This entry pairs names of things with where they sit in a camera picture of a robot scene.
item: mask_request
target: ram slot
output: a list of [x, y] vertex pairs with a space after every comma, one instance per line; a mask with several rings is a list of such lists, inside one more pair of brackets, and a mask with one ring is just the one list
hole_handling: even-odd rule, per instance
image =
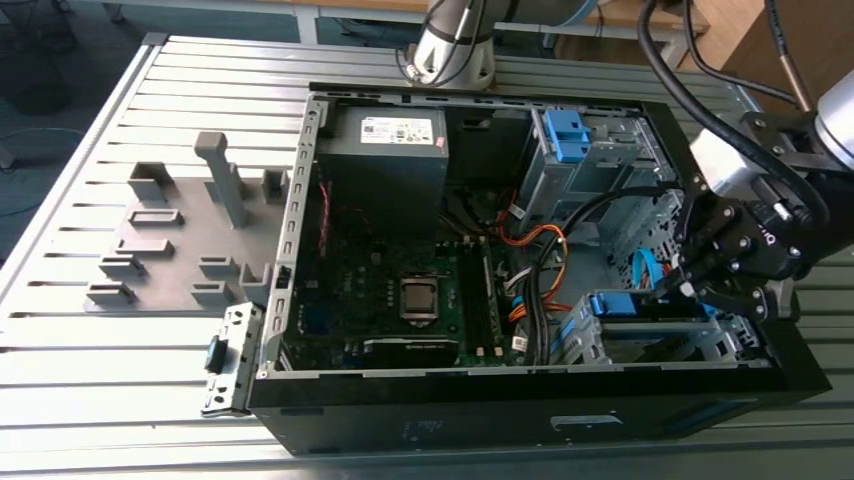
[[476, 356], [492, 354], [495, 340], [490, 323], [488, 286], [483, 268], [483, 247], [463, 245], [458, 258], [460, 300], [466, 321], [467, 349]]

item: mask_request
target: floor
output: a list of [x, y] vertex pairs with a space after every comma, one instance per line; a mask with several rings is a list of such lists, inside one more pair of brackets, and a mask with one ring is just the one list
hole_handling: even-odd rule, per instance
[[[113, 24], [100, 4], [71, 1], [69, 6], [65, 18], [79, 46], [55, 60], [71, 87], [71, 106], [53, 115], [25, 116], [0, 98], [0, 143], [17, 158], [15, 168], [0, 170], [0, 266], [73, 153], [79, 135], [59, 129], [80, 132], [88, 129], [145, 33], [299, 42], [296, 21], [287, 15], [125, 6], [127, 21]], [[322, 18], [318, 27], [324, 44], [388, 48], [415, 41], [419, 32], [419, 26], [412, 24], [366, 25], [330, 18]], [[540, 47], [538, 40], [536, 34], [511, 32], [498, 53], [551, 57], [551, 51]], [[4, 138], [29, 128], [57, 130]]]

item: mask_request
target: sticker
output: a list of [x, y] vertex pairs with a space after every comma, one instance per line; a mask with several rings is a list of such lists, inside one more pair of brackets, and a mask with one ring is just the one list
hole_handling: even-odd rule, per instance
[[524, 216], [524, 210], [522, 210], [522, 208], [519, 208], [515, 203], [510, 205], [507, 210], [510, 211], [514, 217], [522, 220], [522, 217]]
[[362, 143], [432, 145], [432, 122], [426, 118], [367, 117], [362, 120]]
[[524, 337], [512, 337], [511, 348], [519, 352], [526, 352], [528, 350], [528, 339]]

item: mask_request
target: blue plastic clip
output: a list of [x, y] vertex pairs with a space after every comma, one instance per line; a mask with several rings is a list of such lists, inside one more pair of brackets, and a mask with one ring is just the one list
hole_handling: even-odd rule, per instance
[[579, 163], [590, 152], [590, 128], [575, 110], [546, 110], [546, 128], [560, 163]]

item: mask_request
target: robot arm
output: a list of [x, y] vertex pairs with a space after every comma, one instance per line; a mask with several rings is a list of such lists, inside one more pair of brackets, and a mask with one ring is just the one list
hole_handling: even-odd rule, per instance
[[851, 115], [854, 72], [822, 97], [815, 112], [749, 113], [739, 124], [818, 192], [830, 213], [822, 225], [803, 216], [803, 206], [774, 176], [710, 132], [701, 134], [681, 172], [678, 266], [657, 284], [657, 298], [679, 291], [757, 320], [797, 319], [793, 280], [854, 243], [854, 135], [845, 121]]

